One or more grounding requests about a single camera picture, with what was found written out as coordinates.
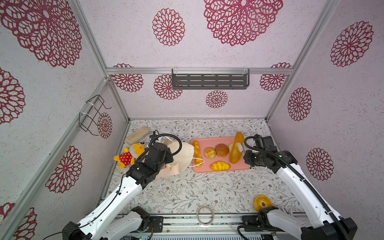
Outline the small round glazed bun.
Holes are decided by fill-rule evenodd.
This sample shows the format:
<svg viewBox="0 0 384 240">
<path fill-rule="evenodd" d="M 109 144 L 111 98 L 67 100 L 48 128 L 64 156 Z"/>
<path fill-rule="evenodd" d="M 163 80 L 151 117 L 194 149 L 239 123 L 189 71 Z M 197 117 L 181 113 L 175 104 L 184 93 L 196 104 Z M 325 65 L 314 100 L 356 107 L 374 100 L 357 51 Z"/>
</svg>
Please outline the small round glazed bun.
<svg viewBox="0 0 384 240">
<path fill-rule="evenodd" d="M 216 157 L 216 151 L 215 149 L 208 147 L 204 151 L 204 155 L 207 159 L 214 159 Z"/>
</svg>

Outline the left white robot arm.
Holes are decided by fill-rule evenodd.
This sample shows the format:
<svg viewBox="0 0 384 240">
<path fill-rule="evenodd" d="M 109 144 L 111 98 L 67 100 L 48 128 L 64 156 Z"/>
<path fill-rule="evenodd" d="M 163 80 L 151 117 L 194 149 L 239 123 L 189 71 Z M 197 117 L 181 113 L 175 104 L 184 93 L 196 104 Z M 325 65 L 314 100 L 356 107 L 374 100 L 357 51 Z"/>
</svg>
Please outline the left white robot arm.
<svg viewBox="0 0 384 240">
<path fill-rule="evenodd" d="M 171 154 L 148 154 L 143 162 L 134 164 L 123 174 L 112 194 L 77 224 L 63 228 L 64 240 L 119 240 L 128 233 L 154 229 L 150 214 L 141 207 L 133 208 L 125 217 L 115 220 L 123 208 L 159 174 L 165 164 L 173 162 Z"/>
</svg>

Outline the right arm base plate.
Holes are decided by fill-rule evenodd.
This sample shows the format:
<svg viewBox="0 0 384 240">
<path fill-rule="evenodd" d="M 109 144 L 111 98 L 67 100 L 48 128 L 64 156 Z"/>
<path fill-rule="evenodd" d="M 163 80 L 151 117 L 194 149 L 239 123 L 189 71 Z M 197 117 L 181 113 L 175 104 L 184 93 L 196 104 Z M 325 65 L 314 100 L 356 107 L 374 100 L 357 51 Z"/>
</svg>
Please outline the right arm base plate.
<svg viewBox="0 0 384 240">
<path fill-rule="evenodd" d="M 261 231 L 261 227 L 259 225 L 259 219 L 257 215 L 244 215 L 242 216 L 242 223 L 245 226 L 244 230 L 246 232 L 255 232 Z"/>
</svg>

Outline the round orange fake bun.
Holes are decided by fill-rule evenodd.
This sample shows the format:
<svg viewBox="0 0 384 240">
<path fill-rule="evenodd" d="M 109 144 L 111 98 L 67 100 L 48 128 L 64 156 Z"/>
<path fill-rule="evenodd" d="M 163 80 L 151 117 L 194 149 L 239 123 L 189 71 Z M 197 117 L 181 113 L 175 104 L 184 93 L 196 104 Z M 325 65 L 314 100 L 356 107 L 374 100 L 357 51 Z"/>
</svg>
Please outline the round orange fake bun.
<svg viewBox="0 0 384 240">
<path fill-rule="evenodd" d="M 226 157 L 229 154 L 230 149 L 225 144 L 218 144 L 215 147 L 215 151 L 216 151 L 216 156 L 217 157 L 224 158 L 224 157 Z"/>
</svg>

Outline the long twisted fake bread stick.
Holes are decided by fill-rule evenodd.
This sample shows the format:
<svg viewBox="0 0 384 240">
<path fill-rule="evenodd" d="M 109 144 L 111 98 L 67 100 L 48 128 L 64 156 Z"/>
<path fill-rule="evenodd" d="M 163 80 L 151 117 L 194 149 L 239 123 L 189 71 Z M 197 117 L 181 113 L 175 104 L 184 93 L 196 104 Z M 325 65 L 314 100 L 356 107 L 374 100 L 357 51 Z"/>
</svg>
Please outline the long twisted fake bread stick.
<svg viewBox="0 0 384 240">
<path fill-rule="evenodd" d="M 201 148 L 198 141 L 193 141 L 192 145 L 194 146 L 194 165 L 197 168 L 202 167 L 204 160 L 201 155 Z"/>
</svg>

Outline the orange fake baguette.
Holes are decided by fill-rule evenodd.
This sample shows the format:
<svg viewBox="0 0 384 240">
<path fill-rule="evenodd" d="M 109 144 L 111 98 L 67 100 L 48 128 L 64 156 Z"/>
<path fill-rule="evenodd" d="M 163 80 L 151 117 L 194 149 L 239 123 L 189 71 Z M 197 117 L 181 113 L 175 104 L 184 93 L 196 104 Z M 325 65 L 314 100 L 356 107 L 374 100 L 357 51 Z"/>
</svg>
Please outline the orange fake baguette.
<svg viewBox="0 0 384 240">
<path fill-rule="evenodd" d="M 242 153 L 237 148 L 237 143 L 244 143 L 245 137 L 241 132 L 237 132 L 234 140 L 234 146 L 230 155 L 230 163 L 236 164 L 242 157 Z"/>
</svg>

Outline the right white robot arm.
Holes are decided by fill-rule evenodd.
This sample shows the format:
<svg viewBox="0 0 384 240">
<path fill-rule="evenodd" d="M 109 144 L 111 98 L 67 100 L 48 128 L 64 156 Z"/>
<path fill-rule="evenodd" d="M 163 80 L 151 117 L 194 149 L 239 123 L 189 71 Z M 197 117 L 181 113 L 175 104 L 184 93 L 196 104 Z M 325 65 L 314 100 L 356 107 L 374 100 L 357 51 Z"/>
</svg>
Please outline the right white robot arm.
<svg viewBox="0 0 384 240">
<path fill-rule="evenodd" d="M 298 240 L 351 240 L 358 226 L 351 218 L 343 218 L 320 195 L 305 177 L 297 160 L 288 151 L 271 153 L 247 150 L 245 163 L 251 167 L 267 167 L 289 187 L 301 204 L 306 217 L 297 218 L 275 206 L 258 211 L 260 229 L 279 229 Z"/>
</svg>

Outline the steel tongs cream tips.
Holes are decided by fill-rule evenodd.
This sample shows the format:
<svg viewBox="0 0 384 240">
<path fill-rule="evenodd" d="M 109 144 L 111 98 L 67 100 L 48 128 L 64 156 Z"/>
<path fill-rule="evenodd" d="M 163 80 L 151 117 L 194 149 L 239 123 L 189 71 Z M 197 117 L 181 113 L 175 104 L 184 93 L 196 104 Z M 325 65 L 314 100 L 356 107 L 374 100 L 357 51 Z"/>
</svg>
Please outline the steel tongs cream tips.
<svg viewBox="0 0 384 240">
<path fill-rule="evenodd" d="M 245 152 L 246 152 L 246 146 L 245 146 L 244 143 L 237 143 L 237 148 L 238 148 L 239 152 L 242 153 L 242 155 L 245 154 Z"/>
</svg>

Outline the yellow fake croissant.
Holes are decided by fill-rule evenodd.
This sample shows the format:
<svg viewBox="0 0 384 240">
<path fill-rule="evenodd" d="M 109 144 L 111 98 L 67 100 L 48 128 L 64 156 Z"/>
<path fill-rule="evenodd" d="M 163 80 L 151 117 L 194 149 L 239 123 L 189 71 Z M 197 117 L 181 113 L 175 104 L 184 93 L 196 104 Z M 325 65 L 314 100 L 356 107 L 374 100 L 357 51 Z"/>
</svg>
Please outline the yellow fake croissant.
<svg viewBox="0 0 384 240">
<path fill-rule="evenodd" d="M 229 170 L 231 168 L 231 165 L 226 163 L 226 162 L 217 161 L 217 162 L 211 164 L 210 168 L 213 171 L 221 172 L 221 171 Z"/>
</svg>

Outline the white paper bag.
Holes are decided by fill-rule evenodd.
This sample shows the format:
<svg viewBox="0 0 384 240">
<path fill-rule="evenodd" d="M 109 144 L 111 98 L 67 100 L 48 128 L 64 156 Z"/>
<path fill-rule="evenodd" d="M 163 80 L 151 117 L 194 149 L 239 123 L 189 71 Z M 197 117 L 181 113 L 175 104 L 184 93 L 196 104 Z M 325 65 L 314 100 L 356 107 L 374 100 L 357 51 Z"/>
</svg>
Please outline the white paper bag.
<svg viewBox="0 0 384 240">
<path fill-rule="evenodd" d="M 172 154 L 175 153 L 180 147 L 179 142 L 172 140 L 171 137 L 160 137 L 160 140 L 157 142 L 167 145 Z M 170 164 L 166 164 L 160 170 L 156 179 L 179 175 L 187 168 L 195 167 L 194 146 L 186 142 L 182 142 L 181 151 L 174 155 L 173 158 L 174 161 Z"/>
</svg>

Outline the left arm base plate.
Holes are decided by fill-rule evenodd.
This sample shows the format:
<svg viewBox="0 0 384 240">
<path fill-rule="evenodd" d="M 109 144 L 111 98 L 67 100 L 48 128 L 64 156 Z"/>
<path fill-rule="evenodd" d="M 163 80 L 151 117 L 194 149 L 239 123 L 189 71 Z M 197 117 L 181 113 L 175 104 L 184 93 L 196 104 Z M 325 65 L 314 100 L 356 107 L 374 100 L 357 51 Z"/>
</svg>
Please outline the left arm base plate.
<svg viewBox="0 0 384 240">
<path fill-rule="evenodd" d="M 163 216 L 149 216 L 142 221 L 139 229 L 133 233 L 161 233 L 163 231 L 163 225 Z"/>
</svg>

